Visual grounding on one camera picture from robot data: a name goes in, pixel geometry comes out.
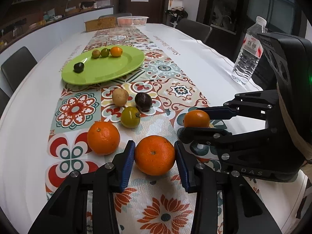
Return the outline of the green tomato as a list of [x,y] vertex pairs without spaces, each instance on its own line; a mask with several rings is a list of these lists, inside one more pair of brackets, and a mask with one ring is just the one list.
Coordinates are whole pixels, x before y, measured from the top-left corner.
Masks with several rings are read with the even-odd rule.
[[121,114],[121,123],[126,128],[136,128],[141,120],[140,111],[136,107],[126,107]]
[[108,48],[103,48],[100,52],[100,55],[104,58],[108,57],[110,54],[110,49]]

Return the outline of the grey chair near left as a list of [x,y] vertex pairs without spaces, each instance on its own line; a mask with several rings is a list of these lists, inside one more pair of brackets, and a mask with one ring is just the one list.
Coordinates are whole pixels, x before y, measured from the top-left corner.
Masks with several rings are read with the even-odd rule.
[[9,100],[10,97],[2,89],[0,89],[0,117],[2,116]]

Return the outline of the white tablecloth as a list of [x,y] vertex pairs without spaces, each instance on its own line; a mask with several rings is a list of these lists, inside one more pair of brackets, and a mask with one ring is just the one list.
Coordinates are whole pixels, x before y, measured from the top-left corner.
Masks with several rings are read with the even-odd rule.
[[[121,79],[94,86],[69,86],[61,71],[72,58],[105,45],[130,45],[144,52],[144,64]],[[252,80],[240,86],[230,77],[234,63],[199,40],[162,24],[116,27],[78,33],[49,52],[28,74],[1,117],[1,207],[19,233],[33,221],[65,177],[73,170],[95,171],[114,154],[98,156],[86,145],[86,133],[96,121],[113,123],[121,141],[137,143],[150,135],[172,144],[184,114],[201,106],[219,106],[234,94],[262,90]],[[113,105],[112,91],[134,96],[146,92],[153,107],[135,129],[119,118],[123,108]],[[306,213],[308,178],[299,172],[295,182],[273,183],[248,179],[282,233],[291,233]],[[162,177],[139,171],[129,187],[114,195],[121,233],[190,233],[196,194],[181,186],[176,165]]]

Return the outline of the grey chair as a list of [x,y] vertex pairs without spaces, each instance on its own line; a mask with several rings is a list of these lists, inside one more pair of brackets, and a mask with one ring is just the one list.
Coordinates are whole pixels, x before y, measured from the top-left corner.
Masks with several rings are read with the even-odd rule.
[[18,49],[2,64],[1,71],[13,92],[36,64],[35,57],[27,47]]
[[10,97],[2,89],[0,89],[0,117],[2,116],[9,100]]
[[181,19],[176,29],[196,40],[201,40],[202,43],[206,43],[212,32],[210,26],[189,19]]

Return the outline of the woven wicker box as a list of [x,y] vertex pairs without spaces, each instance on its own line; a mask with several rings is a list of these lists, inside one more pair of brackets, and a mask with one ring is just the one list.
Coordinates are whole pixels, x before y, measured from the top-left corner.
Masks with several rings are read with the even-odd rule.
[[106,17],[85,22],[85,31],[92,32],[116,27],[116,17]]

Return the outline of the grey chair far left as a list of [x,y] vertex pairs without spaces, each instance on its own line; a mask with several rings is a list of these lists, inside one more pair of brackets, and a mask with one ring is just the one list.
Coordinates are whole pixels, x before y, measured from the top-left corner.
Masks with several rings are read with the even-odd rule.
[[18,49],[2,64],[1,71],[13,92],[36,64],[35,57],[27,47]]

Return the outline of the plastic water bottle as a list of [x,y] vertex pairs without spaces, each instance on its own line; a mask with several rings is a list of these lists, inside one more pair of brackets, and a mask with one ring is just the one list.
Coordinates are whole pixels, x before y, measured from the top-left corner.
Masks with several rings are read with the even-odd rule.
[[252,77],[263,54],[263,47],[258,40],[258,33],[265,33],[267,21],[256,17],[256,22],[247,29],[243,43],[232,70],[232,79],[245,85]]

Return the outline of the small orange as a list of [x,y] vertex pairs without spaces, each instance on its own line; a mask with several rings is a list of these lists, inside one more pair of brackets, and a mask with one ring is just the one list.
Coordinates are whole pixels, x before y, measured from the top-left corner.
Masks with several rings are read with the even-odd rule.
[[210,125],[209,115],[202,110],[192,110],[185,114],[183,118],[185,127],[203,127],[207,128]]

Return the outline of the grey chair right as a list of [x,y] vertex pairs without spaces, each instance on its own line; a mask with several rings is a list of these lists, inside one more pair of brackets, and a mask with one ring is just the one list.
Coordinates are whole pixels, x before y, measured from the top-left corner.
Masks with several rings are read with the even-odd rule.
[[212,32],[210,26],[189,19],[181,19],[176,29],[196,40],[201,40],[202,43],[206,43]]

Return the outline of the small orange kumquat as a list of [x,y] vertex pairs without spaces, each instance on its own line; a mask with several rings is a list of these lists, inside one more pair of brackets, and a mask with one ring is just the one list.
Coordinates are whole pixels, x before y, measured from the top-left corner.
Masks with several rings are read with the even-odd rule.
[[120,57],[123,54],[123,49],[120,47],[112,47],[109,49],[111,56]]

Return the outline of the beige round fruit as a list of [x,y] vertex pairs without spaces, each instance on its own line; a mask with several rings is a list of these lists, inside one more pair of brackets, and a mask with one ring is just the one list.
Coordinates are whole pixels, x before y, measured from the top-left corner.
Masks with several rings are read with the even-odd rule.
[[93,59],[99,58],[100,57],[100,50],[93,50],[91,56]]
[[128,97],[128,92],[122,88],[116,88],[112,93],[113,103],[118,107],[125,106],[128,101]]

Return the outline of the green plate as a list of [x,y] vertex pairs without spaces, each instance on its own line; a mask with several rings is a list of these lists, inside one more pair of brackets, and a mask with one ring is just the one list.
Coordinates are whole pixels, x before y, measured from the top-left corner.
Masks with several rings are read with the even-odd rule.
[[[117,79],[139,68],[145,60],[143,51],[130,46],[121,48],[123,54],[117,58],[108,56],[93,59],[91,50],[76,56],[63,67],[62,80],[71,85],[93,85]],[[85,65],[83,72],[79,74],[74,72],[74,64],[78,62]]]

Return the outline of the dark plum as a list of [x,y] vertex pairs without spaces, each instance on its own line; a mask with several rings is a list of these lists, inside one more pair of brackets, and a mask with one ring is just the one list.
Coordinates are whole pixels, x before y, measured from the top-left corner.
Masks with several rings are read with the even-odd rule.
[[135,103],[140,111],[148,112],[152,107],[152,98],[145,92],[139,92],[135,96]]
[[85,68],[85,65],[83,62],[78,62],[78,63],[74,64],[74,72],[75,73],[79,74],[79,73],[83,72],[84,68]]

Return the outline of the patterned table runner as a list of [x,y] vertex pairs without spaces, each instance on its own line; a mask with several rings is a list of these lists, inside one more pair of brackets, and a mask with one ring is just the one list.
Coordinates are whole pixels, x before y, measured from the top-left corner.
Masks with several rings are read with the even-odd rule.
[[[57,103],[48,140],[54,163],[47,169],[45,189],[51,197],[72,171],[96,171],[124,151],[128,141],[147,142],[161,136],[170,143],[183,128],[184,115],[208,100],[183,72],[183,58],[164,41],[174,37],[183,45],[198,47],[204,58],[233,63],[176,30],[162,25],[116,27],[76,35],[77,45],[65,62],[92,61],[92,52],[119,46],[126,63],[138,68],[112,81],[94,85],[65,83]],[[121,233],[190,233],[196,196],[181,185],[176,166],[163,176],[149,176],[133,168],[128,186],[114,195]]]

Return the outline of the white plastic basket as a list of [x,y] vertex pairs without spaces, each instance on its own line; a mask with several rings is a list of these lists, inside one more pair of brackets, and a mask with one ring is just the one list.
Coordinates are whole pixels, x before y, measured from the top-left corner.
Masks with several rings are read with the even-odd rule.
[[117,18],[117,23],[119,27],[144,26],[148,19],[147,16],[123,16]]

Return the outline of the large orange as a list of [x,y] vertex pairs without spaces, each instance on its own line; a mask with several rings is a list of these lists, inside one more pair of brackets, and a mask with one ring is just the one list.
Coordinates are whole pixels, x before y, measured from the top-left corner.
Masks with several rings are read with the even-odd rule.
[[150,176],[161,176],[174,166],[175,148],[162,136],[147,136],[136,146],[134,160],[141,172]]
[[120,133],[111,123],[96,121],[87,133],[87,144],[97,155],[114,153],[120,144]]

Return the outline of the grey chair table end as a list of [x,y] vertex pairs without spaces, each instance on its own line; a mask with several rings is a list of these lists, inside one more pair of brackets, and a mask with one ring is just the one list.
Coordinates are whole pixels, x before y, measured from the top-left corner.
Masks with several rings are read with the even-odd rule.
[[99,19],[111,18],[111,17],[121,18],[121,17],[125,17],[125,16],[132,16],[132,13],[117,13],[117,14],[102,15],[99,17]]

